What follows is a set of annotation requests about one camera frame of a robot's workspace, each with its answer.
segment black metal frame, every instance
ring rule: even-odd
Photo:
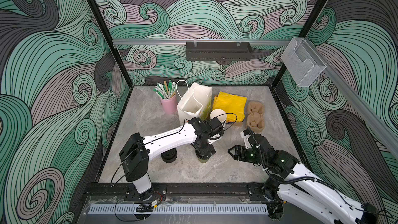
[[[144,84],[144,85],[134,85],[134,86],[135,87],[148,87],[148,86],[156,86],[156,84]],[[260,84],[260,85],[243,85],[243,84],[217,85],[217,84],[206,84],[206,86],[208,86],[208,87],[271,87],[271,84]]]
[[[99,11],[97,3],[95,2],[95,0],[87,0],[87,2],[93,12],[93,15],[99,25],[100,30],[102,31],[102,33],[105,37],[107,44],[109,45],[109,48],[118,64],[122,74],[123,74],[123,77],[125,78],[127,85],[130,88],[130,91],[127,96],[127,100],[123,106],[122,113],[117,122],[115,131],[112,134],[111,142],[109,143],[108,149],[105,153],[105,157],[103,158],[102,164],[100,166],[99,173],[96,177],[96,182],[87,184],[85,191],[82,195],[82,198],[80,200],[80,203],[79,203],[80,212],[75,213],[75,217],[74,217],[72,223],[77,222],[87,196],[97,196],[97,195],[108,195],[108,196],[118,196],[119,195],[120,196],[120,195],[125,195],[126,192],[131,191],[131,183],[117,183],[113,187],[111,187],[110,183],[98,183],[98,180],[101,176],[103,167],[105,166],[105,161],[108,157],[110,148],[112,146],[117,128],[119,127],[121,118],[122,118],[125,108],[127,106],[127,102],[129,101],[129,98],[131,96],[133,84],[130,80],[130,77],[127,73],[126,68],[123,65],[123,60],[120,57],[119,52],[113,46],[112,36],[106,27],[105,21],[102,18],[102,15]],[[301,29],[299,37],[306,37],[306,35],[309,33],[312,25],[315,23],[316,19],[318,18],[319,14],[321,13],[326,2],[327,2],[327,0],[318,0],[316,2],[314,9],[312,10],[309,18],[307,19],[306,23],[304,24],[303,28]],[[275,77],[275,79],[271,85],[263,84],[263,85],[227,85],[227,86],[238,86],[238,87],[240,87],[240,86],[244,86],[244,87],[245,86],[246,87],[247,86],[269,86],[271,89],[272,96],[274,97],[276,105],[277,105],[279,111],[281,112],[282,119],[283,119],[283,121],[287,127],[287,130],[293,140],[293,143],[298,151],[301,161],[309,169],[311,169],[311,166],[308,163],[306,154],[304,153],[304,151],[301,147],[301,144],[299,143],[299,140],[297,139],[296,133],[294,132],[294,130],[291,126],[291,123],[290,123],[289,119],[287,118],[285,110],[282,107],[281,101],[275,91],[275,88],[278,85],[278,83],[280,82],[285,71],[286,71],[286,67],[285,67],[285,65],[282,65],[281,69],[279,70],[277,76]],[[153,183],[152,185],[156,189],[162,189],[163,187],[166,187],[167,193],[164,195],[164,197],[166,197],[166,196],[169,196],[169,197],[245,196],[245,197],[250,198],[251,201],[261,201],[264,204],[269,202],[269,201],[266,201],[266,199],[262,196],[262,194],[260,194],[262,192],[261,191],[262,183]]]
[[[123,108],[122,108],[122,111],[120,113],[119,119],[117,120],[117,123],[116,123],[116,126],[115,126],[115,130],[112,133],[111,141],[109,142],[108,148],[106,149],[106,152],[105,152],[105,155],[102,158],[101,166],[99,167],[98,174],[97,174],[96,180],[95,180],[96,183],[100,180],[100,177],[101,177],[101,174],[102,174],[102,170],[105,167],[105,162],[106,162],[106,160],[108,158],[109,152],[111,151],[111,147],[112,147],[113,141],[115,140],[117,129],[119,128],[120,122],[122,121],[122,118],[123,118],[124,112],[126,110],[127,104],[129,102],[131,93],[132,93],[132,89],[130,89],[129,92],[128,92],[128,95],[126,97],[126,101],[125,101],[125,103],[123,105]]]
[[[293,144],[294,144],[295,147],[296,147],[296,150],[297,150],[297,153],[298,153],[298,155],[299,155],[299,157],[300,157],[301,162],[302,162],[307,168],[309,168],[309,170],[312,171],[311,165],[310,165],[310,163],[308,162],[307,156],[306,156],[306,154],[305,154],[303,148],[301,147],[301,144],[300,144],[300,142],[299,142],[299,139],[297,138],[296,133],[295,133],[295,131],[293,130],[293,127],[292,127],[292,125],[291,125],[291,123],[290,123],[290,120],[289,120],[289,118],[287,117],[285,110],[283,109],[281,100],[279,99],[279,96],[278,96],[278,94],[276,93],[276,90],[273,89],[273,88],[270,88],[270,89],[271,89],[272,96],[273,96],[273,98],[274,98],[274,100],[275,100],[276,106],[278,107],[279,112],[281,112],[281,116],[282,116],[283,122],[284,122],[285,125],[286,125],[287,131],[289,132],[289,135],[290,135],[290,137],[292,138]]]
[[[245,197],[251,201],[258,201],[262,204],[275,203],[264,198],[262,193],[263,183],[152,183],[153,188],[162,194],[163,199],[179,199],[181,197]],[[110,183],[88,183],[79,202],[78,213],[75,213],[72,224],[82,212],[86,199],[89,196],[97,197],[103,195],[110,199],[112,197],[125,197],[127,201],[141,203],[138,197],[130,197],[132,183],[117,183],[111,187]]]
[[[101,30],[102,35],[104,36],[106,42],[108,43],[109,49],[111,50],[113,57],[115,58],[117,65],[119,66],[120,71],[122,72],[122,75],[127,82],[127,85],[129,86],[130,89],[132,89],[133,85],[132,85],[130,76],[127,73],[126,67],[123,65],[122,57],[120,57],[119,52],[113,46],[111,33],[109,32],[109,30],[106,26],[106,23],[105,23],[104,19],[102,18],[100,9],[99,9],[96,1],[95,0],[87,0],[87,3],[90,6],[90,9],[94,15],[94,18],[96,19],[96,21],[98,23],[98,27]]]
[[[108,158],[109,151],[111,150],[111,147],[112,147],[112,144],[113,144],[113,140],[115,139],[117,129],[118,129],[119,125],[120,125],[120,122],[121,122],[121,119],[123,117],[124,111],[126,110],[127,103],[129,102],[130,95],[131,95],[132,89],[133,89],[133,84],[131,82],[129,74],[127,73],[126,67],[123,65],[123,60],[122,60],[122,58],[120,56],[120,53],[113,46],[111,33],[109,32],[109,30],[108,30],[108,28],[106,26],[106,23],[105,23],[104,19],[102,18],[101,12],[100,12],[100,10],[98,8],[98,5],[97,5],[96,1],[95,0],[86,0],[86,1],[87,1],[88,5],[89,5],[93,15],[94,15],[94,18],[96,19],[96,21],[98,23],[98,27],[101,30],[102,35],[104,36],[104,38],[105,38],[105,40],[106,40],[106,42],[107,42],[107,44],[109,46],[109,49],[112,52],[113,58],[115,59],[115,61],[116,61],[117,65],[118,65],[118,67],[119,67],[119,69],[120,69],[120,71],[121,71],[121,73],[122,73],[122,75],[123,75],[128,87],[129,87],[129,92],[128,92],[126,101],[124,102],[121,114],[120,114],[119,119],[117,120],[117,123],[116,123],[115,130],[114,130],[114,132],[112,134],[112,137],[111,137],[111,140],[109,142],[108,148],[107,148],[107,150],[105,152],[105,155],[102,158],[101,166],[99,167],[99,171],[98,171],[98,174],[96,176],[95,182],[98,182],[100,177],[101,177],[102,170],[103,170],[103,168],[105,166],[106,159]]]

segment wall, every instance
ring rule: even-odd
[[[96,0],[113,38],[291,39],[316,0]],[[270,85],[284,47],[254,47],[248,62],[187,62],[184,46],[127,46],[134,84],[186,79],[208,85]]]
[[[308,38],[395,134],[398,0],[328,0]],[[398,162],[325,74],[298,88],[288,72],[277,92],[314,172],[398,219]]]
[[[0,8],[0,223],[68,223],[129,89],[85,0]]]

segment paper cup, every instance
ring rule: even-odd
[[[221,109],[214,109],[211,113],[210,113],[210,118],[215,118],[217,117],[218,120],[221,122],[222,124],[222,128],[225,128],[225,123],[226,123],[226,114],[224,112],[224,110]]]

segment white paper bag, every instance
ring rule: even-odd
[[[199,85],[194,82],[191,87],[188,87],[188,91],[181,97],[181,100],[177,104],[178,117],[180,119],[180,125],[184,123],[184,120],[190,120],[191,118],[201,118],[203,121],[209,118],[211,108],[211,96],[212,87]]]

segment aluminum rail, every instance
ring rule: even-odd
[[[290,40],[260,40],[260,39],[161,39],[136,38],[113,39],[114,45],[185,45],[186,42],[250,42],[250,45],[287,46]]]

